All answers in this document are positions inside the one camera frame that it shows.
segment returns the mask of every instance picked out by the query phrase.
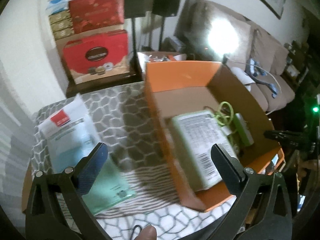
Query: gray patterned rug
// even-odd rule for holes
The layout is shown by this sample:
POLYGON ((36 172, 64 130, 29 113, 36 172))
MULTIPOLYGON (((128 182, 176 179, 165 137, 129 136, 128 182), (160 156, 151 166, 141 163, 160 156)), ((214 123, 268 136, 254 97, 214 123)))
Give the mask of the gray patterned rug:
MULTIPOLYGON (((92 120, 109 153, 136 197, 96 215, 105 231, 117 240, 129 240, 135 225, 152 224, 161 240, 194 233, 228 212, 235 198, 207 213, 179 204, 155 135, 144 98, 144 83, 128 84, 82 95, 92 120)), ((46 140, 38 125, 73 98, 42 108, 36 118, 36 145, 31 159, 33 174, 52 173, 46 140)), ((69 226, 78 231, 61 195, 58 199, 69 226)))

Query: white cable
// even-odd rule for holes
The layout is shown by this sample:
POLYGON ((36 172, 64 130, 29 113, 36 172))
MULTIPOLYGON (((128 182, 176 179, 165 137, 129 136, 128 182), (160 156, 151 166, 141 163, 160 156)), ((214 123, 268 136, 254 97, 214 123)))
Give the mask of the white cable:
MULTIPOLYGON (((243 63, 243 62, 234 61, 234 60, 232 60, 232 59, 230 59, 228 57, 227 57, 227 59, 232 61, 232 62, 234 62, 234 63, 239 63, 239 64, 242 64, 242 65, 249 65, 249 66, 258 67, 262 71, 267 72, 267 74, 269 74, 275 80, 275 82, 277 83, 277 85, 279 87, 280 94, 278 96, 280 97, 282 95, 282 89, 281 89, 281 86, 280 86, 279 82, 276 80, 276 78, 270 72, 264 70, 262 67, 260 67, 258 65, 253 65, 253 64, 250 64, 250 63, 243 63)), ((277 105, 277 107, 275 109, 273 109, 272 111, 270 111, 269 113, 267 113, 266 115, 269 115, 269 114, 273 113, 274 111, 278 110, 278 107, 280 106, 280 103, 281 103, 281 100, 279 100, 279 104, 277 105)))

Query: speaker stand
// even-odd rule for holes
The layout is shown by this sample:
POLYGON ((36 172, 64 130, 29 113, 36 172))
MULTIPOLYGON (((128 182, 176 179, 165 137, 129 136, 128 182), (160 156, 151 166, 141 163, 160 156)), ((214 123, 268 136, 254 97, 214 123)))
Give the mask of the speaker stand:
POLYGON ((136 45, 136 19, 135 18, 131 18, 131 27, 132 27, 133 62, 135 67, 137 67, 138 54, 137 54, 137 45, 136 45))
POLYGON ((161 46, 162 46, 165 17, 162 17, 161 21, 162 22, 161 22, 161 31, 160 31, 160 40, 159 40, 159 51, 161 51, 161 46))

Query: light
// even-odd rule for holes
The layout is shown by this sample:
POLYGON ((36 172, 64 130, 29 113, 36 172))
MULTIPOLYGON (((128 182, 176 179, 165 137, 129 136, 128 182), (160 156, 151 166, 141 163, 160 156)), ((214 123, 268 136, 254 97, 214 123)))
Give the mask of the light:
POLYGON ((219 56, 234 53, 239 46, 239 37, 231 23, 227 19, 215 19, 211 26, 208 42, 214 52, 219 56))

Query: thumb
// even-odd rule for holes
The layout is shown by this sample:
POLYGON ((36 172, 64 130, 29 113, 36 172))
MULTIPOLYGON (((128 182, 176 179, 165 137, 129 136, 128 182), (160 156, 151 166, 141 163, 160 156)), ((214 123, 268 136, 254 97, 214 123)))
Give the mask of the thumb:
POLYGON ((301 167, 309 170, 316 171, 318 168, 318 160, 309 160, 301 163, 301 167))
POLYGON ((156 240, 157 230, 152 225, 149 225, 140 232, 140 234, 134 240, 156 240))

